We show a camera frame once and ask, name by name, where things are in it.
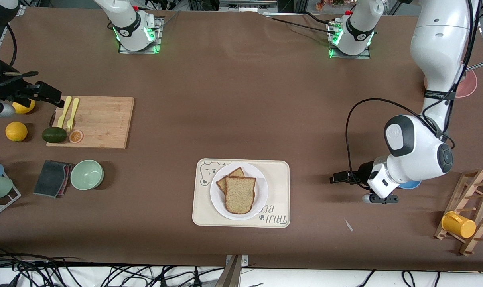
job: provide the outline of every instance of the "paper scrap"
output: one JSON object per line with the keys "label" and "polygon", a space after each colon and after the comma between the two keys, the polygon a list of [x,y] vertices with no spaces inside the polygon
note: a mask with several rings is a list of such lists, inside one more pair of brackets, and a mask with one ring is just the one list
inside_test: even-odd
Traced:
{"label": "paper scrap", "polygon": [[346,225],[349,228],[349,230],[351,230],[351,232],[353,232],[353,227],[351,227],[351,225],[349,225],[349,223],[347,222],[346,218],[344,218],[344,221],[346,222]]}

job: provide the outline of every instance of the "bread slice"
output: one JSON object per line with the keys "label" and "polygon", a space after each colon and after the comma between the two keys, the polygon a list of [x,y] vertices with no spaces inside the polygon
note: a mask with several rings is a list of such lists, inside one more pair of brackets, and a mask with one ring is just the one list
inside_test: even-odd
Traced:
{"label": "bread slice", "polygon": [[225,207],[232,214],[247,214],[254,203],[256,178],[228,176],[225,178]]}
{"label": "bread slice", "polygon": [[245,177],[245,174],[243,173],[243,169],[241,169],[241,167],[238,167],[237,169],[234,169],[233,172],[224,176],[221,180],[217,181],[216,185],[218,185],[218,188],[223,192],[224,195],[225,195],[225,178],[228,176]]}

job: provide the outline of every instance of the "red round object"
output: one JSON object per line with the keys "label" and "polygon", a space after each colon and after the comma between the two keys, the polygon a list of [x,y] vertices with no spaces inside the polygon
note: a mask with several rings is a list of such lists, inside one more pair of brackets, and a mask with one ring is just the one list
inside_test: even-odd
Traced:
{"label": "red round object", "polygon": [[[478,80],[475,71],[469,71],[466,73],[466,78],[459,84],[456,91],[456,98],[466,98],[475,92],[477,89]],[[428,80],[424,78],[424,87],[427,88]]]}

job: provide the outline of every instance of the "beige tray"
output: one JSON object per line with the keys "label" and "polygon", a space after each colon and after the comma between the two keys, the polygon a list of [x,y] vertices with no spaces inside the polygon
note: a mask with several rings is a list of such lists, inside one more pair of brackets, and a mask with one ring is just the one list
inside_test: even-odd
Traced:
{"label": "beige tray", "polygon": [[[233,162],[246,162],[257,167],[268,182],[268,201],[263,210],[248,220],[230,220],[216,211],[210,197],[210,186],[216,171]],[[197,163],[192,219],[201,226],[234,226],[285,228],[291,222],[289,198],[289,166],[279,160],[238,160],[204,158]]]}

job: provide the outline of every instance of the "lemon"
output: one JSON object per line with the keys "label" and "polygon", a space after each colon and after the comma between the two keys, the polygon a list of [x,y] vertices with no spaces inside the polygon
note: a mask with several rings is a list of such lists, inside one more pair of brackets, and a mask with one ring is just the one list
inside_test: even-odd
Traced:
{"label": "lemon", "polygon": [[13,108],[15,109],[15,113],[17,114],[26,114],[35,107],[35,100],[30,100],[30,107],[24,107],[18,103],[13,103]]}
{"label": "lemon", "polygon": [[27,127],[21,122],[11,122],[6,127],[6,136],[14,142],[20,142],[27,136]]}

